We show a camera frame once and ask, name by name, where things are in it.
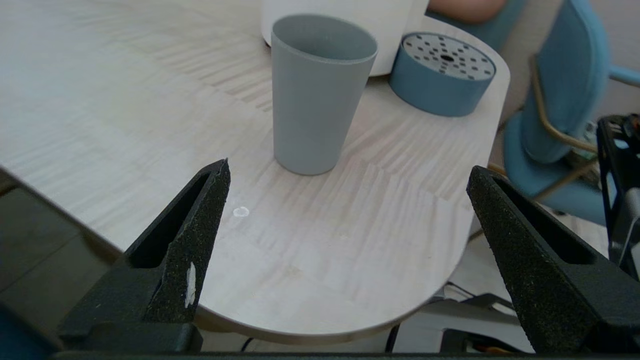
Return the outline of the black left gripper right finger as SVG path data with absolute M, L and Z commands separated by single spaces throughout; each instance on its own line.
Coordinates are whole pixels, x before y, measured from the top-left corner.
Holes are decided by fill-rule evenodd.
M 637 280 L 499 174 L 466 187 L 519 322 L 538 354 L 637 354 Z

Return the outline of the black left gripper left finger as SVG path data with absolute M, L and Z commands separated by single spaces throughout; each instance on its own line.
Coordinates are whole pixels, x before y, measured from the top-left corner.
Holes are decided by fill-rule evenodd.
M 231 186 L 227 159 L 204 166 L 66 315 L 61 336 L 99 324 L 195 317 Z

